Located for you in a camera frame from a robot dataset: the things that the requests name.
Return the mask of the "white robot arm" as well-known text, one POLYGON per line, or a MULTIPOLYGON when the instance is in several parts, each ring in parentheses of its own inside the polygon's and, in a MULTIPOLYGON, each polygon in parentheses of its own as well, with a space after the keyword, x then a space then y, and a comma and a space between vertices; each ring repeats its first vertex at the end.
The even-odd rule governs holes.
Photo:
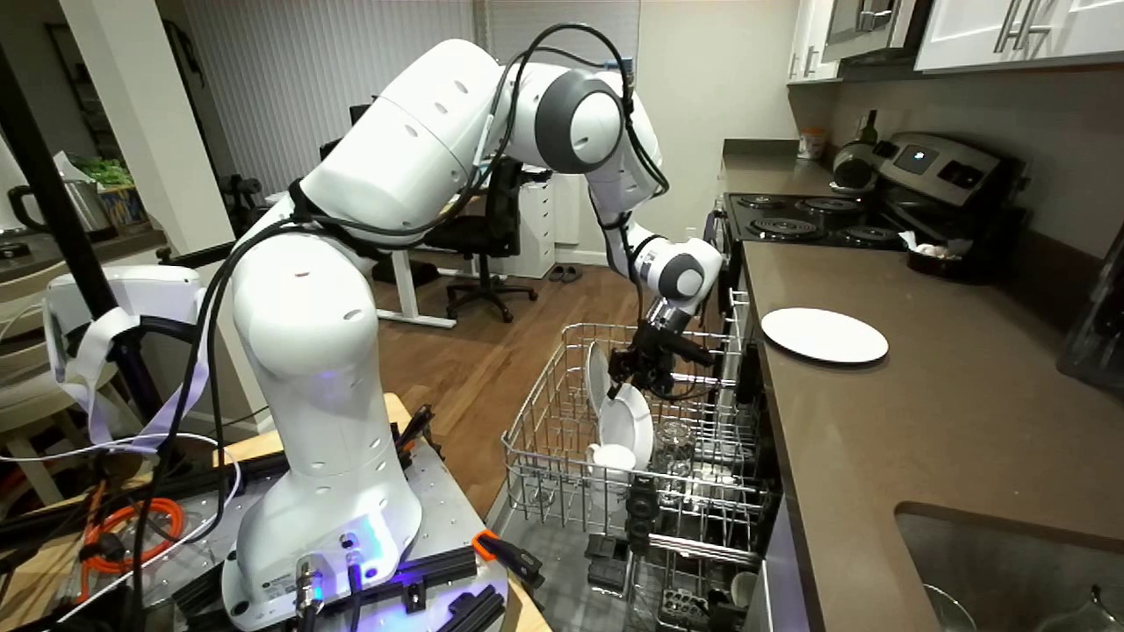
POLYGON ((622 60, 568 68, 537 50, 495 60, 445 40, 409 65, 233 250, 233 319, 288 471, 249 505, 223 565, 240 632, 387 587, 427 528, 380 379, 380 304, 367 245, 417 245, 502 162, 579 177, 609 263, 655 297, 612 375, 673 391, 673 361, 719 252, 637 223, 668 190, 662 144, 622 60))

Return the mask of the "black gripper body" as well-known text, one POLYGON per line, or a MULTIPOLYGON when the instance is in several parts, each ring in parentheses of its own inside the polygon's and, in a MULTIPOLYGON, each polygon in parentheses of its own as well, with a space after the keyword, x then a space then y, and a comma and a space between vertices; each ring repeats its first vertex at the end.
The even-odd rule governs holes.
POLYGON ((656 327, 643 322, 625 348, 609 354, 609 375, 614 384, 632 384, 647 395, 673 396, 676 395, 673 370, 680 359, 696 361, 696 364, 716 361, 716 354, 705 350, 702 343, 696 343, 676 329, 656 329, 656 327))

